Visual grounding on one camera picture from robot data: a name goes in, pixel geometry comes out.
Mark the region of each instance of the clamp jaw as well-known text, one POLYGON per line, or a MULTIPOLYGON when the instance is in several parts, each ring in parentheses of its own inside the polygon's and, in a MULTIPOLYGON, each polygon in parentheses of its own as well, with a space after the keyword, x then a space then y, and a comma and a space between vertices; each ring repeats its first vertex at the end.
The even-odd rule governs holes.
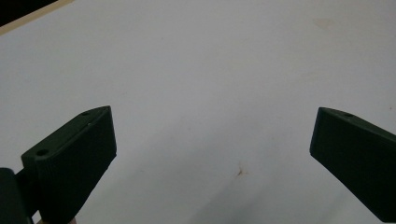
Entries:
POLYGON ((396 222, 396 135, 321 107, 310 153, 381 221, 396 222))
POLYGON ((30 224, 38 210, 49 223, 68 223, 116 157, 110 106, 79 114, 21 156, 14 175, 0 168, 0 223, 30 224))

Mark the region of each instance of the white table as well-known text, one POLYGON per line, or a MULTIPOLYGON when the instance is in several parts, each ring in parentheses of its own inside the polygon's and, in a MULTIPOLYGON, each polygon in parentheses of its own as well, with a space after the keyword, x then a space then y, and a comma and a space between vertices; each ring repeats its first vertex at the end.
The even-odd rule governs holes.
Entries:
POLYGON ((111 105, 78 223, 381 223, 309 156, 319 106, 396 133, 393 0, 77 0, 0 36, 0 166, 111 105))

